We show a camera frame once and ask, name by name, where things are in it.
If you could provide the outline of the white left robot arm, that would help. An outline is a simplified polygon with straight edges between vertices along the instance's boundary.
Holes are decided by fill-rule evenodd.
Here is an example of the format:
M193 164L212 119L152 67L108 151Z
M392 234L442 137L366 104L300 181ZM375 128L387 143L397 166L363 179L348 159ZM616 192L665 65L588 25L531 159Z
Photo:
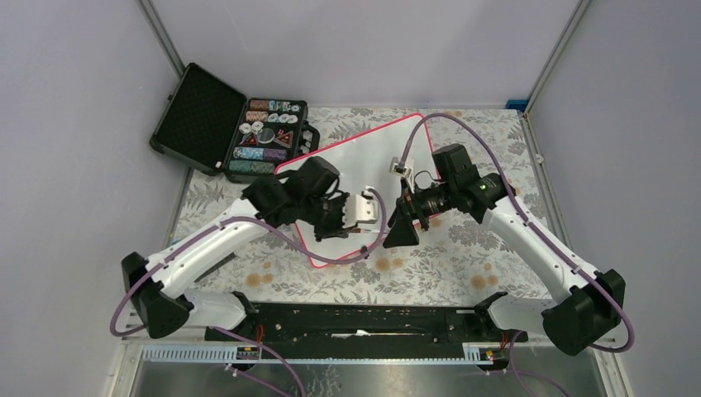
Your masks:
M297 170L256 179L228 209L190 237L161 252L143 257L136 252L122 261L126 297L142 324L119 337L144 330L149 337L169 336L180 328L219 327L245 340L256 329L255 315L233 293L193 289L196 279L244 245L282 225L304 221L323 225L336 236L346 195L329 197L339 171L321 157L309 157Z

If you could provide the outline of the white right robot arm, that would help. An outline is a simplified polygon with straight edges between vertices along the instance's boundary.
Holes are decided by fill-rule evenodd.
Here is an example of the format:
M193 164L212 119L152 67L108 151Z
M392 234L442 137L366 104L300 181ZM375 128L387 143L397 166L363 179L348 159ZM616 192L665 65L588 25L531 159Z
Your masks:
M439 179L426 189L413 183L412 166L394 157L389 171L400 178L401 194L389 218L386 248L416 246L416 222L428 229L435 215L457 210L499 236L535 272L549 299L497 293L476 305L474 330L493 341L506 330L545 335L576 356L619 324L626 284L615 270L602 272L582 260L532 217L513 187L498 173L479 174L462 145L432 153Z

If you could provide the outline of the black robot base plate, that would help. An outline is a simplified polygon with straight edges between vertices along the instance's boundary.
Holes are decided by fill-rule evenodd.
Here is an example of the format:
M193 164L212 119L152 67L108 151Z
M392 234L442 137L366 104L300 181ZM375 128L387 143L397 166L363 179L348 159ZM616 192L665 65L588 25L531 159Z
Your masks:
M511 341L473 308L254 302L255 312L232 331L257 342L300 342L304 337L421 337L438 342Z

